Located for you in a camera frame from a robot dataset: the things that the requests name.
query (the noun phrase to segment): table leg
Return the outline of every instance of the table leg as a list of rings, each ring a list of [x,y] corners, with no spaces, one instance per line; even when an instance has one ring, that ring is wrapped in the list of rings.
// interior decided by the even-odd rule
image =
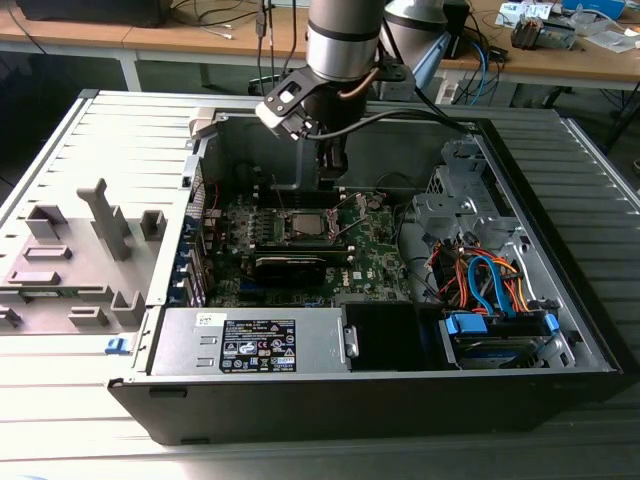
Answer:
[[[210,88],[211,85],[211,77],[209,76],[209,65],[206,63],[201,63],[200,67],[200,85],[204,88]]]
[[[136,68],[136,54],[134,52],[123,50],[119,56],[120,67],[124,75],[124,81],[127,83],[127,89],[130,92],[141,92],[140,78],[138,77],[138,69]]]
[[[465,70],[445,70],[442,76],[442,83],[436,96],[436,103],[451,105],[456,97],[458,86],[466,76]]]
[[[618,139],[627,130],[629,125],[631,125],[631,122],[633,122],[639,115],[640,115],[640,103],[631,112],[629,112],[629,114],[626,117],[618,120],[619,123],[616,123],[614,128],[611,130],[611,133],[609,134],[609,138],[607,139],[604,145],[606,153],[611,151],[611,149],[616,144]]]

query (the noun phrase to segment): metal work surface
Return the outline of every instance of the metal work surface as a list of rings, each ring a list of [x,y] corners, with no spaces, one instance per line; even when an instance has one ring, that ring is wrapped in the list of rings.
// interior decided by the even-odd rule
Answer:
[[[132,218],[163,210],[171,221],[194,107],[248,107],[248,98],[103,92],[79,100],[0,209],[2,273],[29,234],[18,218],[30,199],[51,192],[45,181],[103,176]],[[554,112],[450,109],[488,117],[561,235],[640,354],[638,200],[587,140]],[[74,208],[86,209],[75,198]],[[82,212],[88,215],[88,209]],[[446,436],[304,444],[163,447],[152,442],[102,384],[130,357],[105,357],[107,335],[0,338],[1,458],[12,473],[75,478],[636,478],[640,471],[640,388],[602,405],[566,412],[522,435]],[[71,462],[70,459],[84,460]]]

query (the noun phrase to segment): power supply label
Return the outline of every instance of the power supply label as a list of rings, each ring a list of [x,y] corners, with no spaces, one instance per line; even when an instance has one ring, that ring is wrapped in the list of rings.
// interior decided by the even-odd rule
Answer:
[[[295,320],[226,320],[220,349],[223,373],[296,371]]]

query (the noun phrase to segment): electronic equipment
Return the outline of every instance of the electronic equipment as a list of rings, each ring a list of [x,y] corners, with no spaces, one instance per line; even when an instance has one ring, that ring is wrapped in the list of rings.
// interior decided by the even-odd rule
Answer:
[[[445,58],[456,59],[465,53],[466,46],[461,42],[464,24],[469,16],[470,6],[467,0],[445,0],[442,11],[447,17],[447,32],[451,40],[445,53]]]
[[[529,429],[635,381],[490,124],[355,132],[349,176],[325,191],[313,144],[236,156],[256,119],[217,114],[183,174],[134,365],[109,383],[156,441]],[[396,153],[425,131],[417,156]]]
[[[271,135],[256,99],[171,98],[196,110],[190,122],[185,107],[127,97],[109,115],[160,135],[114,141],[109,119],[89,117],[121,94],[84,95],[75,108],[92,113],[63,141],[113,141],[123,168],[153,162],[133,174],[153,187],[81,170],[66,143],[36,164],[2,213],[0,334],[130,332],[103,340],[131,352],[108,391],[154,440],[527,430],[637,380],[620,333],[637,292],[616,280],[633,278],[618,259],[635,246],[610,246],[602,225],[632,239],[640,201],[570,122],[511,110],[464,120],[470,133],[381,121],[351,135],[351,167],[326,190],[316,145]],[[134,114],[154,110],[179,116]],[[173,137],[147,125],[166,120],[182,125]],[[523,124],[528,137],[553,129],[556,150],[530,148]],[[47,201],[29,202],[43,188]]]
[[[520,16],[511,32],[511,45],[522,50],[539,47],[571,50],[576,41],[575,29],[558,20]]]
[[[168,18],[172,0],[16,0],[16,3],[28,20],[158,27]]]

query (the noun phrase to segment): wooden table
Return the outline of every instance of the wooden table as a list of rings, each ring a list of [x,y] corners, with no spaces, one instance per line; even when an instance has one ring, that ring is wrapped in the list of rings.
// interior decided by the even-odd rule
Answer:
[[[230,0],[199,0],[199,10],[232,6]],[[580,38],[572,51],[541,49],[523,51],[511,47],[510,29],[496,27],[496,10],[501,0],[473,0],[473,10],[481,31],[491,43],[509,51],[509,59],[501,74],[501,82],[554,86],[610,88],[630,90],[640,79],[640,53],[629,51],[615,54]],[[255,4],[245,2],[229,12],[207,17],[210,21],[225,19],[255,10]],[[199,64],[255,65],[257,38],[255,17],[231,22],[233,40],[227,40],[204,29],[181,25],[173,20],[163,28],[144,29],[118,25],[93,25],[70,22],[30,22],[14,6],[18,21],[47,53],[115,58],[120,61],[129,90],[140,91],[136,70],[139,60],[172,61]],[[274,54],[281,66],[292,40],[291,9],[274,10]],[[184,14],[192,14],[185,6]],[[307,10],[299,9],[298,48],[292,67],[304,64]],[[625,14],[622,21],[638,20],[639,14]],[[25,34],[15,25],[8,12],[0,12],[0,50],[38,53]],[[263,45],[263,65],[269,63],[268,38]],[[441,87],[456,86],[468,79],[478,68],[478,60],[470,52],[456,60],[443,60],[437,76],[445,81]]]

